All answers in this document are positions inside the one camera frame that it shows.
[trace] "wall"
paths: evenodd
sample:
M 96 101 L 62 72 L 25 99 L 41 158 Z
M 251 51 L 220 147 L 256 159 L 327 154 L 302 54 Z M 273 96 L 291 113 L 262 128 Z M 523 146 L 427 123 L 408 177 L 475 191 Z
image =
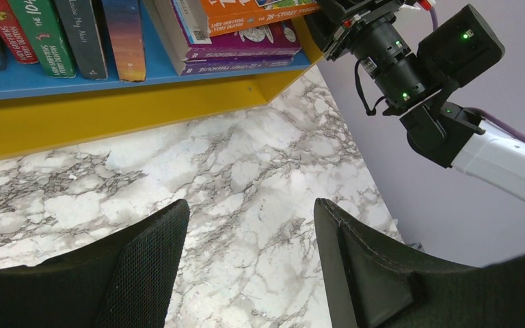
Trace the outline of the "wall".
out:
M 472 3 L 507 48 L 497 66 L 450 101 L 488 110 L 525 132 L 525 1 L 438 2 L 440 22 Z M 400 13 L 395 26 L 412 50 L 431 32 L 426 12 Z M 396 118 L 368 118 L 355 92 L 354 63 L 346 56 L 319 67 L 404 239 L 422 241 L 435 256 L 476 266 L 525 253 L 525 203 L 419 157 Z M 381 93 L 365 72 L 361 77 L 373 104 Z

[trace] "barcode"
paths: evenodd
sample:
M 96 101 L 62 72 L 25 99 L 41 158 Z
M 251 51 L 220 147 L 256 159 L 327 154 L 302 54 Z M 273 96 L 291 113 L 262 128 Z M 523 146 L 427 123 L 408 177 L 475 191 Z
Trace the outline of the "barcode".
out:
M 194 38 L 197 41 L 204 41 L 204 40 L 206 40 L 206 36 L 204 36 L 202 31 L 192 31 L 192 33 L 194 33 Z

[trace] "yellow shelf side panel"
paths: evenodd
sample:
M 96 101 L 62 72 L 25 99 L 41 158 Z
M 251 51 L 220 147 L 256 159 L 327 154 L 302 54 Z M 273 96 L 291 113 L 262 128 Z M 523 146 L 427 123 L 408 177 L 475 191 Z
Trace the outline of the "yellow shelf side panel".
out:
M 321 52 L 295 20 L 314 64 Z M 266 105 L 304 71 L 0 100 L 0 159 Z

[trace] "white marble table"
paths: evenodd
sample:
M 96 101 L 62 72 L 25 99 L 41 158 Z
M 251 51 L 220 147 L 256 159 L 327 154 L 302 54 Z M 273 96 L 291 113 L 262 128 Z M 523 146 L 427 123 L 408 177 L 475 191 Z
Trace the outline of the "white marble table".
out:
M 0 268 L 38 264 L 185 198 L 166 327 L 330 327 L 317 197 L 401 239 L 313 68 L 269 106 L 0 161 Z

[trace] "stack of books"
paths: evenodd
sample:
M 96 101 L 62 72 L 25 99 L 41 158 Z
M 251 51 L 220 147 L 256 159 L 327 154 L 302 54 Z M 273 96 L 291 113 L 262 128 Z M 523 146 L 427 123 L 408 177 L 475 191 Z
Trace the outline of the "stack of books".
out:
M 319 8 L 314 0 L 143 4 L 179 75 L 287 66 L 301 50 L 289 19 Z M 48 77 L 103 80 L 111 54 L 121 81 L 145 81 L 141 10 L 139 0 L 0 0 L 0 71 L 10 51 Z

